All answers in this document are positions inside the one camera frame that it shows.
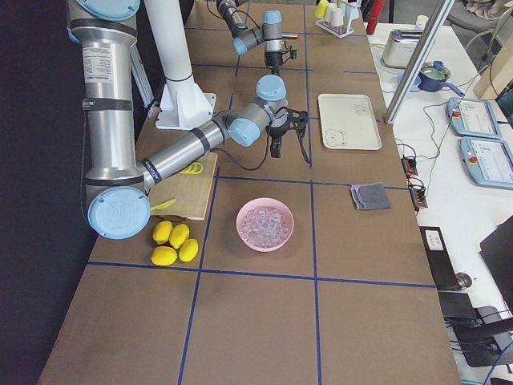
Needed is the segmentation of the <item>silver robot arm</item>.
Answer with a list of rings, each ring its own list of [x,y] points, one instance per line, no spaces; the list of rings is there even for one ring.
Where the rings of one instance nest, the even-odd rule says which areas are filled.
[[[245,1],[221,0],[216,2],[219,16],[226,22],[231,35],[232,46],[238,56],[245,55],[253,48],[265,45],[265,66],[273,75],[279,75],[286,52],[282,37],[282,18],[279,10],[265,11],[263,22],[249,28],[242,19],[239,7]]]
[[[135,155],[132,52],[136,15],[144,7],[160,62],[164,89],[152,128],[143,138],[155,152]],[[280,68],[282,18],[277,10],[248,28],[238,1],[219,1],[220,17],[238,54],[263,45],[272,73],[259,79],[255,97],[239,110],[215,111],[216,97],[196,83],[177,1],[69,1],[67,30],[82,47],[83,111],[91,141],[91,169],[85,176],[87,220],[100,236],[120,240],[139,233],[151,216],[148,192],[226,140],[252,145],[289,118]]]

